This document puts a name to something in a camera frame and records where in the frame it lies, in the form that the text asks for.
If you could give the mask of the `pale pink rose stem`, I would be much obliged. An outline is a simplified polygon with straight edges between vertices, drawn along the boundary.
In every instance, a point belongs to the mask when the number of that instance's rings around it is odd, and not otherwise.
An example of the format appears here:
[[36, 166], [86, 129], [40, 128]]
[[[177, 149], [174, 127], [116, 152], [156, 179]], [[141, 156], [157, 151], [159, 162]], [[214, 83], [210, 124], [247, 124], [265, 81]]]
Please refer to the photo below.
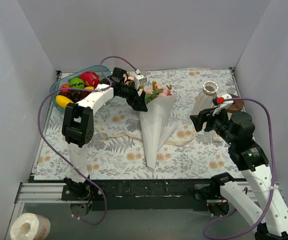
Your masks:
[[159, 94], [160, 92], [156, 82], [153, 82], [152, 87], [148, 89], [145, 89], [143, 84], [139, 85], [138, 96], [144, 99], [146, 105], [156, 99]]

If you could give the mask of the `white wrapping paper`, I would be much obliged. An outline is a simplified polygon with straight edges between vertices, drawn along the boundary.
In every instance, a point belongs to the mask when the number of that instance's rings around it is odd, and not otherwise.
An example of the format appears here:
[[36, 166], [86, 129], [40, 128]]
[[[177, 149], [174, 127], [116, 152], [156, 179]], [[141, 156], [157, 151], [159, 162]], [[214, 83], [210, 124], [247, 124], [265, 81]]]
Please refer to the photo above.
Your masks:
[[148, 111], [140, 112], [140, 124], [147, 167], [155, 169], [158, 151], [179, 125], [172, 112], [175, 95], [162, 96], [147, 104]]

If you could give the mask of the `cream ribbon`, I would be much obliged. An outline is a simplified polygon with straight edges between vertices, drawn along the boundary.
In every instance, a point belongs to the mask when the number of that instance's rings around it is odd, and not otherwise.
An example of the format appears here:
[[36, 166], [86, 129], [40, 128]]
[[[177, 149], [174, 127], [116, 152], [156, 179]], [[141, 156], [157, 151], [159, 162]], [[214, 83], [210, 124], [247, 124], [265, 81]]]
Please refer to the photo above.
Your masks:
[[[105, 134], [103, 131], [102, 131], [102, 126], [101, 124], [98, 122], [96, 123], [96, 128], [97, 128], [97, 131], [98, 131], [98, 134], [99, 134], [99, 137], [102, 139], [102, 140], [108, 140], [110, 138], [121, 138], [121, 137], [129, 137], [131, 139], [135, 139], [135, 140], [138, 140], [138, 141], [143, 141], [141, 137], [135, 135], [135, 134], [131, 134], [129, 132], [121, 132], [121, 133], [117, 133], [117, 134], [114, 134], [114, 135], [107, 135]], [[195, 135], [196, 133], [193, 133], [192, 136], [187, 139], [187, 140], [167, 140], [165, 141], [165, 143], [162, 144], [163, 145], [169, 145], [169, 146], [184, 146], [186, 144], [188, 144], [189, 142], [191, 142], [194, 138], [195, 138]]]

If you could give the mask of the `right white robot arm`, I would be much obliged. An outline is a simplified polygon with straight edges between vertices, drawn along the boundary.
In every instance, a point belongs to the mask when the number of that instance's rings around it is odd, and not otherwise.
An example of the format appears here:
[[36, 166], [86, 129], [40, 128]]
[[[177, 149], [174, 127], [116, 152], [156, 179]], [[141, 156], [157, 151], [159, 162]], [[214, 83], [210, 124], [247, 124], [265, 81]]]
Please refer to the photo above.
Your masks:
[[247, 180], [257, 203], [244, 194], [226, 172], [211, 178], [211, 195], [229, 200], [250, 225], [264, 214], [255, 228], [257, 240], [288, 240], [288, 207], [272, 183], [272, 162], [253, 140], [255, 126], [251, 116], [235, 112], [228, 117], [225, 109], [218, 114], [214, 112], [214, 108], [205, 109], [190, 119], [197, 132], [214, 130], [228, 144], [229, 156]]

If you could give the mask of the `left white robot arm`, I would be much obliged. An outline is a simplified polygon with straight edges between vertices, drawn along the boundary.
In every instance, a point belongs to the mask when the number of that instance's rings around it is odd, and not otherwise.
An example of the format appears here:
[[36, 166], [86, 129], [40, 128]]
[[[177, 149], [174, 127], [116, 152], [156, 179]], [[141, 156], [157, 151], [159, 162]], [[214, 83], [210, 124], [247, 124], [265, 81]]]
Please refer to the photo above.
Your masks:
[[121, 68], [114, 68], [112, 75], [90, 81], [91, 72], [81, 74], [80, 79], [88, 86], [84, 89], [84, 97], [65, 107], [62, 134], [70, 152], [69, 162], [72, 170], [64, 182], [69, 193], [79, 200], [85, 200], [93, 195], [87, 178], [88, 143], [94, 135], [94, 114], [113, 97], [124, 98], [133, 110], [147, 112], [145, 93], [140, 92], [140, 85], [147, 78], [135, 71], [134, 76]]

